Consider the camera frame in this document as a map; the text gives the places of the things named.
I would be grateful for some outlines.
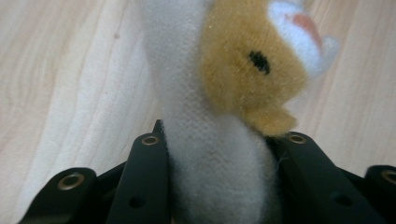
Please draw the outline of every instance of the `wood grain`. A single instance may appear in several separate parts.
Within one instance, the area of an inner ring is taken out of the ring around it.
[[[320,0],[332,68],[289,103],[336,165],[396,165],[396,2]],[[0,1],[0,223],[58,172],[125,161],[161,117],[135,0]]]

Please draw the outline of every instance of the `black eye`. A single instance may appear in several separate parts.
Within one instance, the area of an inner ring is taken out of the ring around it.
[[[265,75],[270,74],[270,64],[260,51],[251,51],[248,57],[261,72],[264,72]]]

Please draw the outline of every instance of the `plush animal head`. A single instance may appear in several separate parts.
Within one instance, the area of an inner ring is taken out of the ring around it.
[[[336,42],[321,38],[304,8],[285,1],[215,0],[201,40],[201,74],[214,109],[264,135],[295,125],[283,108],[330,64]]]

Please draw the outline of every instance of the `plush toy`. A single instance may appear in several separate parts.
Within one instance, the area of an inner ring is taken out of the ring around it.
[[[262,136],[331,63],[304,1],[142,0],[158,82],[177,223],[277,223],[276,165]]]

